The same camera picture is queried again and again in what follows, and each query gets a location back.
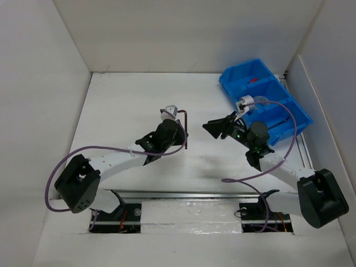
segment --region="blue plastic tray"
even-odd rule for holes
[[[220,76],[219,82],[236,110],[236,102],[240,97],[263,96],[268,100],[282,103],[292,112],[296,120],[297,134],[313,123],[313,120],[260,59],[227,68]],[[256,108],[252,108],[243,119],[248,126],[255,121],[263,121],[267,127],[277,125],[269,130],[269,144],[273,146],[293,135],[293,122],[288,117],[287,111],[282,107],[270,104],[256,105]]]

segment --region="white floor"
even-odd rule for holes
[[[189,149],[123,172],[101,187],[248,194],[251,191],[243,185],[220,181],[256,173],[246,162],[246,149],[232,139],[215,140],[201,127],[208,120],[225,117],[233,110],[217,82],[218,77],[215,74],[95,73],[71,149],[86,145],[126,147],[154,131],[160,123],[159,109],[174,104],[189,114]],[[278,143],[274,149],[283,154],[289,142]],[[86,157],[102,153],[106,151],[83,152]],[[302,158],[305,155],[295,145],[290,160],[306,164]],[[292,190],[272,176],[255,179],[251,184],[260,191]],[[52,204],[63,206],[61,200]],[[150,206],[145,204],[148,208],[142,212],[150,212]],[[178,206],[164,204],[162,214]],[[211,221],[216,221],[214,209],[220,207],[211,206],[204,220],[211,216]],[[119,235],[88,233],[89,219],[89,211],[77,215],[48,212],[33,266],[353,266],[337,221],[317,230],[302,218],[292,216],[294,235],[241,234],[241,231],[209,235],[167,231]],[[191,217],[177,218],[179,223],[188,220]],[[239,226],[238,219],[236,222],[234,227]]]

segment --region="white wall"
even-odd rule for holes
[[[355,12],[355,0],[327,0],[305,46],[288,74],[290,88],[315,120],[314,125],[305,132],[313,162],[317,167],[326,167],[337,175],[340,187],[348,198],[350,214],[341,217],[340,224],[354,260],[356,259]],[[317,109],[317,98],[324,113]]]
[[[90,71],[283,74],[322,0],[54,0]]]
[[[0,266],[30,266],[90,73],[50,0],[0,0]]]

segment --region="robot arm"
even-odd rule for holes
[[[173,114],[161,113],[162,123],[154,132],[136,140],[128,149],[147,154],[113,152],[108,155],[86,159],[82,154],[72,158],[60,174],[55,188],[73,213],[86,208],[100,210],[111,218],[122,215],[125,202],[113,192],[99,189],[99,183],[132,167],[144,166],[159,159],[171,146],[183,145],[184,129],[175,118],[176,106],[164,109]]]
[[[298,194],[279,190],[263,193],[271,211],[300,215],[315,228],[349,211],[345,197],[329,170],[315,171],[284,160],[268,146],[268,128],[263,122],[254,122],[247,128],[240,117],[241,114],[233,112],[225,118],[209,121],[203,128],[216,139],[230,136],[246,146],[249,149],[246,153],[247,161],[259,171],[268,171],[283,162],[269,174],[289,184]]]

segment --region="orange wire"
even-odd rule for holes
[[[284,223],[284,220],[283,220],[283,217],[277,212],[277,215],[278,217],[280,217],[280,219],[282,220],[282,224],[283,224],[283,227],[284,227],[284,231],[287,232],[287,228],[285,227],[285,223]]]
[[[123,228],[123,222],[125,221],[125,218],[126,218],[126,215],[127,215],[127,211],[125,211],[125,213],[124,213],[124,215],[123,215],[123,218],[121,219],[121,221],[120,221],[120,228],[119,228],[119,230],[118,230],[118,232],[120,233],[121,232],[121,230],[122,230],[122,228]]]

